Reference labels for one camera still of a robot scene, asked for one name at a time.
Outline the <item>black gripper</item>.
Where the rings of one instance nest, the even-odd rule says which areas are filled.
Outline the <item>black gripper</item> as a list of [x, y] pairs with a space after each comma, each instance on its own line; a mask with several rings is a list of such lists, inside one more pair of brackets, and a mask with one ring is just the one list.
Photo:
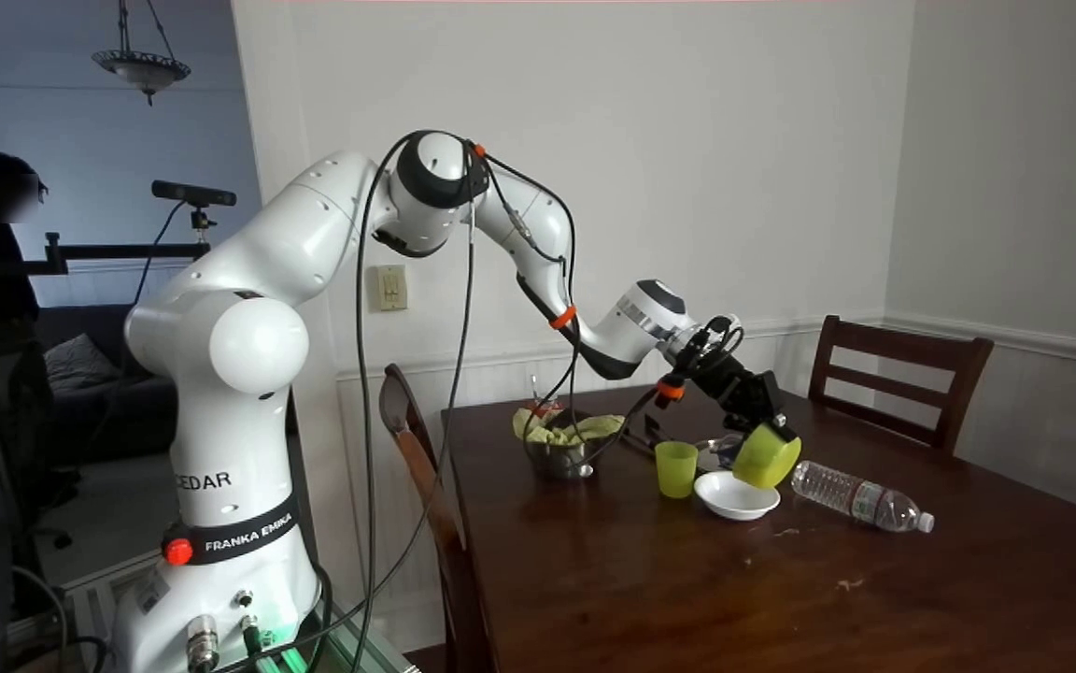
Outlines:
[[779, 393], [772, 374], [748, 371], [732, 349], [743, 339], [734, 317], [708, 317], [672, 357], [672, 371], [657, 382], [657, 404], [676, 404], [687, 391], [703, 391], [723, 415], [729, 432], [749, 433], [758, 425], [783, 433]]

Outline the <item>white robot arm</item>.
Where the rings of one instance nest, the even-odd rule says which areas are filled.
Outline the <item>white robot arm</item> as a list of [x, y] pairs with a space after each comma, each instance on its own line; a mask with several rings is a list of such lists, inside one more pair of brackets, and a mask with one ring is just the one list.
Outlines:
[[632, 285], [599, 321], [578, 315], [576, 219], [533, 177], [454, 133], [411, 133], [382, 156], [337, 151], [123, 321], [133, 359], [177, 386], [177, 523], [158, 595], [119, 626], [123, 673], [218, 673], [304, 631], [322, 578], [289, 415], [322, 374], [309, 302], [361, 243], [426, 260], [460, 224], [513, 260], [518, 293], [594, 374], [629, 377], [660, 357], [672, 382], [716, 399], [743, 452], [799, 452], [776, 382], [732, 357], [732, 317], [700, 321], [657, 282]]

